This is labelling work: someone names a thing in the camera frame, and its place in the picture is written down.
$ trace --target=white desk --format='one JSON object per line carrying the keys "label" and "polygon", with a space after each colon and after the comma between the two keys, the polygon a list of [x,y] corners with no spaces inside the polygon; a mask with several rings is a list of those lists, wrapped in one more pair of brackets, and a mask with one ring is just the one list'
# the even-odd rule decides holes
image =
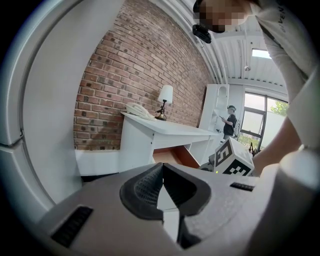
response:
{"label": "white desk", "polygon": [[124,115],[119,171],[152,163],[155,149],[181,145],[187,148],[199,165],[208,161],[219,146],[221,133],[211,132],[170,121],[148,121],[139,116],[122,112]]}

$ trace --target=white lampshade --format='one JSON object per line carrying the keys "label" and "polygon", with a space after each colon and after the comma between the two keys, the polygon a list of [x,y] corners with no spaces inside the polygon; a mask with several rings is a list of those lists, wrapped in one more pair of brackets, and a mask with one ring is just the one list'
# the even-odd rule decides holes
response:
{"label": "white lampshade", "polygon": [[161,89],[158,101],[163,102],[166,100],[167,103],[172,103],[173,94],[174,88],[171,85],[164,85]]}

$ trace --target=telephone handset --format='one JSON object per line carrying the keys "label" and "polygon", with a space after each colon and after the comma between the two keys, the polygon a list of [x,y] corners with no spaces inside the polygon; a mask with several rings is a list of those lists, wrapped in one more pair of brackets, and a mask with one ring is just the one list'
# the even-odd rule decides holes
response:
{"label": "telephone handset", "polygon": [[156,121],[155,117],[149,114],[148,110],[146,110],[143,106],[137,103],[129,102],[125,106],[126,106],[126,111],[128,113],[139,116],[142,119],[146,119],[149,121]]}

